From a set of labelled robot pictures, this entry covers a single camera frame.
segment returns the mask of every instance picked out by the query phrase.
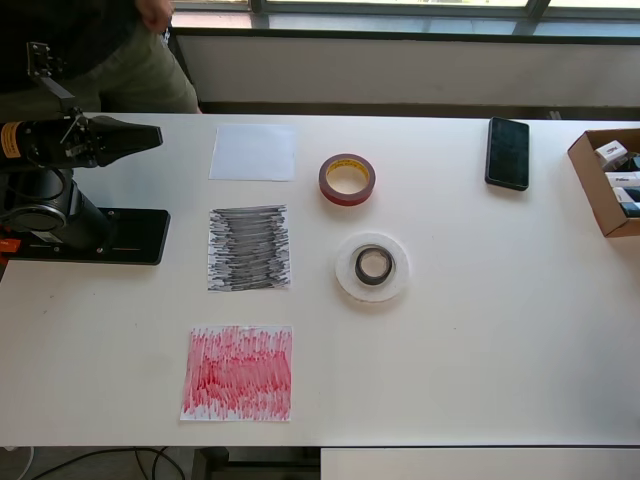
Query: paper with red scribbles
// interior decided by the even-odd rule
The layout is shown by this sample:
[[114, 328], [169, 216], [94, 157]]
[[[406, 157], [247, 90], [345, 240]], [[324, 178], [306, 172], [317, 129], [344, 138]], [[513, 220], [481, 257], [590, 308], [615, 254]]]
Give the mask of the paper with red scribbles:
[[292, 347], [291, 327], [194, 328], [180, 419], [288, 421]]

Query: white paper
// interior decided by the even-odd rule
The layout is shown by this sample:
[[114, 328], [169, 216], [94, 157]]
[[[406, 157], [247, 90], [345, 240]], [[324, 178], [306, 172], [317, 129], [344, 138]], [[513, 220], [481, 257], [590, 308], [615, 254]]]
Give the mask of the white paper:
[[292, 181], [295, 130], [291, 125], [221, 125], [211, 180]]
[[287, 206], [211, 210], [207, 263], [210, 292], [288, 288]]
[[291, 327], [191, 330], [181, 420], [287, 422]]

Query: window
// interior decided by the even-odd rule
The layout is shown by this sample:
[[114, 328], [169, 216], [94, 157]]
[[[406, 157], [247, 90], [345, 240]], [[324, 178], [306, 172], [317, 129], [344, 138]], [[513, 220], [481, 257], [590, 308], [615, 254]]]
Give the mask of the window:
[[181, 10], [479, 17], [514, 21], [640, 20], [640, 0], [174, 0]]
[[639, 0], [551, 0], [550, 7], [640, 8]]

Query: smartphone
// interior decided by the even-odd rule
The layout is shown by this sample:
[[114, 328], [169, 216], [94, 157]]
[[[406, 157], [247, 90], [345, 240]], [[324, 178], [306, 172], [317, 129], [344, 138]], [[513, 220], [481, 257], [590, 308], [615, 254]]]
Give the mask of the smartphone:
[[529, 125], [491, 119], [484, 180], [519, 191], [529, 187]]

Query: open cardboard box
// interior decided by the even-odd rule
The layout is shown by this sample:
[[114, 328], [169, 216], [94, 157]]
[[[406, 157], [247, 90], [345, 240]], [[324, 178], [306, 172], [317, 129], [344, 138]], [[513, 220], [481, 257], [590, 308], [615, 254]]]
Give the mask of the open cardboard box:
[[614, 140], [630, 152], [640, 152], [640, 129], [589, 130], [571, 146], [569, 158], [604, 236], [640, 235], [640, 218], [626, 217], [594, 151]]

